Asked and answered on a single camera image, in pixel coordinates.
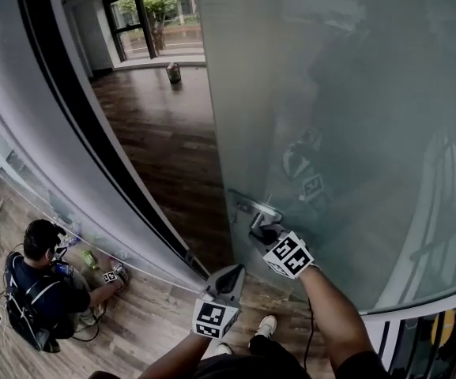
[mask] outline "black window frame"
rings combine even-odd
[[[149,56],[151,59],[156,58],[158,55],[156,53],[156,48],[154,47],[154,42],[150,33],[149,21],[147,20],[147,14],[145,12],[145,6],[143,0],[134,0],[136,3],[136,10],[138,14],[138,19],[140,24],[128,25],[126,27],[117,28],[115,23],[115,18],[111,11],[111,4],[117,2],[118,0],[103,0],[104,13],[108,20],[108,26],[110,27],[111,37],[114,40],[115,48],[119,54],[121,62],[128,60],[126,54],[124,53],[124,48],[120,42],[119,34],[126,31],[131,31],[133,29],[141,28],[143,31],[143,36],[145,37],[145,42],[147,43],[147,48],[149,49]]]

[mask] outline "window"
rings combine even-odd
[[[204,53],[197,0],[105,0],[104,5],[121,61]]]

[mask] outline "frosted glass door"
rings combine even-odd
[[[456,0],[199,0],[232,245],[280,211],[360,310],[456,291]]]

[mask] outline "trash can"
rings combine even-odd
[[[182,76],[180,76],[180,65],[175,62],[171,62],[168,67],[166,68],[166,73],[168,74],[168,79],[170,79],[170,83],[178,83],[182,80]]]

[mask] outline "green bottle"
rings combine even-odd
[[[90,269],[93,269],[94,271],[98,269],[98,264],[96,263],[96,260],[90,251],[86,250],[82,252],[82,258]]]

